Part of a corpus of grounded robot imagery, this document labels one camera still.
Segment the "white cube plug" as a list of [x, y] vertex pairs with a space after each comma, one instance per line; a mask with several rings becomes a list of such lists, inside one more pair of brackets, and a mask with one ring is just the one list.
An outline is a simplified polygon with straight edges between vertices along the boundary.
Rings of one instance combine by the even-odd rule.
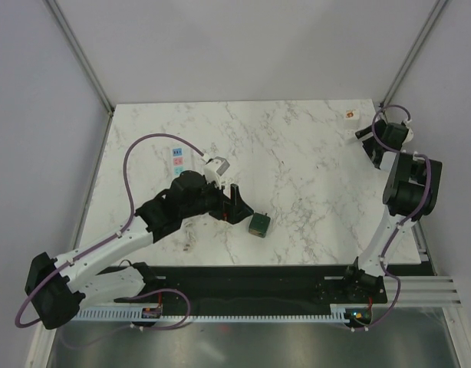
[[358, 130], [361, 125], [361, 112], [358, 109], [346, 110], [342, 119], [344, 130]]

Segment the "dark green cube plug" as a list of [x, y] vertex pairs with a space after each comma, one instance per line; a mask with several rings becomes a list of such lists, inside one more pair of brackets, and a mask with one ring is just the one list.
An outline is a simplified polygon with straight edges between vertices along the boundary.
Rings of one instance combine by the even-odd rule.
[[251, 235], [264, 238], [267, 235], [271, 218], [267, 213], [255, 212], [249, 223], [248, 232]]

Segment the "white power strip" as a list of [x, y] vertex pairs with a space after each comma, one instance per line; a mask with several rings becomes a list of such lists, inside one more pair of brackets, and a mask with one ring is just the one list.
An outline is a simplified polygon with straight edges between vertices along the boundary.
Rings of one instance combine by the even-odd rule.
[[183, 149], [180, 146], [175, 146], [170, 150], [171, 158], [170, 164], [172, 169], [173, 177], [176, 178], [183, 171], [186, 170], [186, 161], [184, 158]]

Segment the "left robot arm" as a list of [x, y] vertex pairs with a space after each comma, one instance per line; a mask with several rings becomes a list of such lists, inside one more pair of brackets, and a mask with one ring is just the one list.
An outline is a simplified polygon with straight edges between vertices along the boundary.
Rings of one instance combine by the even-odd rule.
[[93, 304], [118, 298], [151, 301], [158, 283], [142, 275], [137, 266], [105, 274], [103, 270], [146, 246], [178, 231], [183, 220], [208, 214], [238, 224], [253, 215], [236, 184], [225, 195], [223, 187], [194, 171], [184, 171], [168, 189], [135, 209], [125, 225], [100, 240], [52, 258], [46, 252], [31, 261], [25, 283], [25, 305], [32, 305], [38, 322], [57, 329]]

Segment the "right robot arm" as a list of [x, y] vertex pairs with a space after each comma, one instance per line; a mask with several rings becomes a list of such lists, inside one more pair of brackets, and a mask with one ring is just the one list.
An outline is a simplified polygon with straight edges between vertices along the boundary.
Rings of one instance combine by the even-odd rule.
[[418, 153], [406, 153], [405, 123], [380, 119], [355, 133], [376, 169], [388, 172], [382, 196], [384, 213], [369, 245], [347, 267], [340, 281], [343, 296], [352, 302], [386, 300], [384, 276], [405, 234], [437, 202], [443, 163]]

